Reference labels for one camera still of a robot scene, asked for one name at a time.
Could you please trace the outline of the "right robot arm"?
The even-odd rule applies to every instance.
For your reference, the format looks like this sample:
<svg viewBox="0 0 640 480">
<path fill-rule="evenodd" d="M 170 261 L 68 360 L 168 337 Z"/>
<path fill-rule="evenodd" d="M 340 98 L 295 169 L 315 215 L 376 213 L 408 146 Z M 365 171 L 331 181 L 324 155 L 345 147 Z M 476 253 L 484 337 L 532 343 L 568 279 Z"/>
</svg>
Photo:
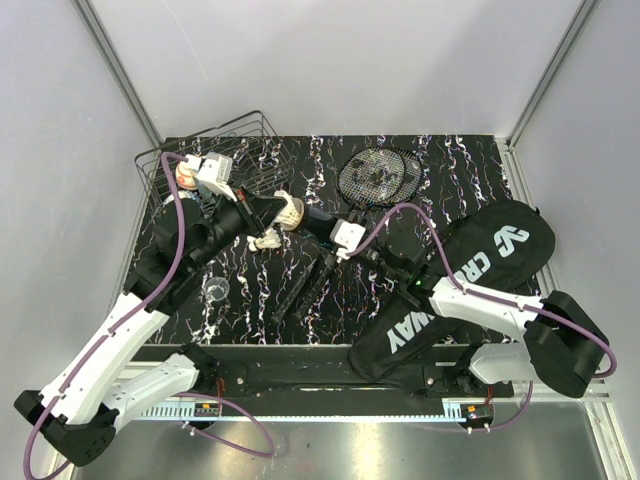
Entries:
<svg viewBox="0 0 640 480">
<path fill-rule="evenodd" d="M 389 248 L 368 248 L 357 260 L 391 276 L 397 287 L 374 323 L 354 341 L 348 362 L 361 378 L 380 382 L 415 360 L 462 323 L 500 332 L 511 343 L 476 343 L 445 378 L 466 396 L 502 381 L 541 382 L 579 399 L 611 354 L 604 333 L 569 294 L 522 296 L 491 275 L 499 262 L 485 253 L 472 259 L 483 276 L 450 276 L 438 259 L 411 258 Z"/>
</svg>

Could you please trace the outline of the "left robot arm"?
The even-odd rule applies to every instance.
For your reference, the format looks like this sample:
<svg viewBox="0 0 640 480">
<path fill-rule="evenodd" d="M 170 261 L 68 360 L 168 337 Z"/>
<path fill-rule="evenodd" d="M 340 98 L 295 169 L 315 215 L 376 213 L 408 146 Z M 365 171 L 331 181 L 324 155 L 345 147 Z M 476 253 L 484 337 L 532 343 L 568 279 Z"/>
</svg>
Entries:
<svg viewBox="0 0 640 480">
<path fill-rule="evenodd" d="M 265 233 L 293 210 L 283 191 L 256 196 L 237 190 L 205 209 L 173 192 L 152 223 L 153 244 L 128 275 L 123 292 L 97 332 L 61 374 L 40 390 L 25 390 L 15 409 L 33 427 L 23 468 L 31 469 L 42 435 L 67 463 L 97 460 L 127 424 L 171 397 L 204 396 L 207 411 L 229 382 L 228 368 L 195 343 L 178 347 L 161 364 L 118 383 L 143 344 L 191 297 L 205 267 L 242 235 Z"/>
</svg>

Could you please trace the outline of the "white shuttlecock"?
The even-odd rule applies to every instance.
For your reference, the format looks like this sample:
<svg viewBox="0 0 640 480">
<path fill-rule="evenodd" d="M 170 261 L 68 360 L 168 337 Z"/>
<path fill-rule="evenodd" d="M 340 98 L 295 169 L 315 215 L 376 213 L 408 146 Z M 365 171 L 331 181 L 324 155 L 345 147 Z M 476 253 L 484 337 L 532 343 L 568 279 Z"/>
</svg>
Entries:
<svg viewBox="0 0 640 480">
<path fill-rule="evenodd" d="M 273 228 L 269 228 L 259 237 L 248 236 L 247 242 L 251 252 L 274 250 L 282 245 L 278 232 Z"/>
<path fill-rule="evenodd" d="M 299 198 L 292 197 L 284 190 L 275 191 L 274 196 L 286 201 L 285 207 L 276 216 L 275 223 L 285 231 L 295 231 L 304 217 L 304 202 Z"/>
</svg>

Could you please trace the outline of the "black shuttlecock tube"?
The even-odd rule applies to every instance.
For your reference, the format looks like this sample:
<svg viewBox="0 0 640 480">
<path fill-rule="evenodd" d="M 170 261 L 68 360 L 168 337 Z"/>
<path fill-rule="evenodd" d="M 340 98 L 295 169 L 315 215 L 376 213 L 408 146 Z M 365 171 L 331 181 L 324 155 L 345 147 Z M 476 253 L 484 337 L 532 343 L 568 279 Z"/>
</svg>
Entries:
<svg viewBox="0 0 640 480">
<path fill-rule="evenodd" d="M 308 234 L 313 236 L 319 243 L 332 246 L 329 236 L 336 224 L 338 217 L 323 210 L 309 206 L 306 203 L 305 213 L 300 226 L 293 233 Z"/>
</svg>

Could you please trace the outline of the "clear tube lid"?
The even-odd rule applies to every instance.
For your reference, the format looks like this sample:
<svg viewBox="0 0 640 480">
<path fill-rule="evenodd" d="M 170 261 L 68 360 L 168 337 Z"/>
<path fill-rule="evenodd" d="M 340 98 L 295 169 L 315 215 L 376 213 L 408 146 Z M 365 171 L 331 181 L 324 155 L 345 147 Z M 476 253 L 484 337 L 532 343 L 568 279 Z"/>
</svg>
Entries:
<svg viewBox="0 0 640 480">
<path fill-rule="evenodd" d="M 212 277 L 203 285 L 204 298 L 208 303 L 218 303 L 225 300 L 230 291 L 230 284 L 223 277 Z"/>
</svg>

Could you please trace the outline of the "black racket bag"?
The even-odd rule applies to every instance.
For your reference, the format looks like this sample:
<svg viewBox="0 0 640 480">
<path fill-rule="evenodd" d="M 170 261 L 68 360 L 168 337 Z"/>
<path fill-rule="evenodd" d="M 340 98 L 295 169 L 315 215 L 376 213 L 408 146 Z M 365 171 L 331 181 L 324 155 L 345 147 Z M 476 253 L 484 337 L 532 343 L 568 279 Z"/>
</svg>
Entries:
<svg viewBox="0 0 640 480">
<path fill-rule="evenodd" d="M 445 227 L 439 234 L 454 275 L 481 287 L 511 292 L 533 277 L 555 250 L 555 234 L 528 205 L 503 200 Z M 452 334 L 463 322 L 438 316 L 430 289 L 447 275 L 441 258 L 416 257 L 411 282 L 379 311 L 348 353 L 360 377 L 379 381 Z"/>
</svg>

